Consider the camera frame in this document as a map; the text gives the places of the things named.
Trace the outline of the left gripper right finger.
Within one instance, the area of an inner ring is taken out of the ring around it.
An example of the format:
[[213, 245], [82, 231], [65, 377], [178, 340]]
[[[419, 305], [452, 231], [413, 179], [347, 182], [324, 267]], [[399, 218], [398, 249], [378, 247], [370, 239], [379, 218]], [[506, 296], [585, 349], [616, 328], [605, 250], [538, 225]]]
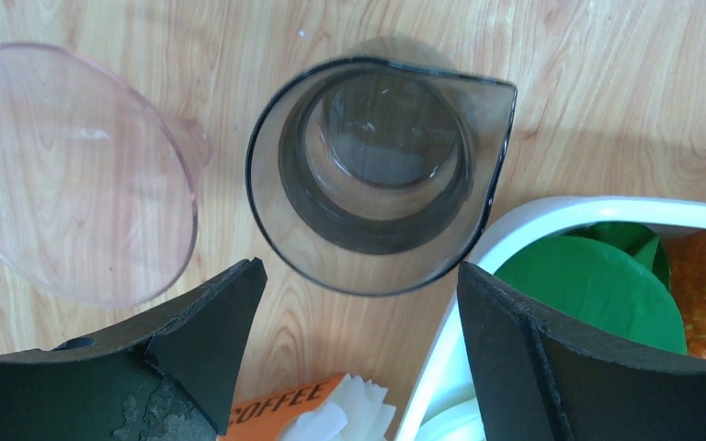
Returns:
[[489, 440], [706, 440], [706, 360], [620, 338], [479, 266], [457, 282]]

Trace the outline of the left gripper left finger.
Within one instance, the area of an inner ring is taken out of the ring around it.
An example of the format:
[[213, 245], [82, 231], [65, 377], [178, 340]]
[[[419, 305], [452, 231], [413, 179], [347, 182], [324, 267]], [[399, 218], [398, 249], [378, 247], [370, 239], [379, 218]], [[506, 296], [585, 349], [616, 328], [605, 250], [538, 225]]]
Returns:
[[213, 440], [268, 277], [243, 260], [51, 349], [0, 355], [0, 440]]

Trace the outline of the white vegetable tray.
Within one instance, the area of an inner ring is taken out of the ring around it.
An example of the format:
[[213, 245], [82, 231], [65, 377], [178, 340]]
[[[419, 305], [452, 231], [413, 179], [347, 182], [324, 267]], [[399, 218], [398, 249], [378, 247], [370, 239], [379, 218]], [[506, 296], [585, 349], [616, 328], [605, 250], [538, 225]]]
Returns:
[[[493, 273], [543, 236], [602, 221], [646, 224], [664, 237], [706, 230], [706, 203], [670, 198], [557, 196], [512, 209], [484, 229], [468, 260]], [[417, 440], [421, 425], [473, 397], [472, 375], [456, 300], [451, 300], [396, 432]]]

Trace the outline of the smoked glass carafe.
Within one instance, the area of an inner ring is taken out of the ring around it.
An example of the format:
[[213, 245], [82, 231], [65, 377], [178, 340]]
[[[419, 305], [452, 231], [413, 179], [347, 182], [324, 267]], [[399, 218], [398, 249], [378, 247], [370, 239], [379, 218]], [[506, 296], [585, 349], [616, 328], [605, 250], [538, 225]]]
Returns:
[[471, 252], [514, 125], [508, 81], [375, 56], [300, 73], [269, 100], [245, 157], [256, 225], [313, 283], [393, 296]]

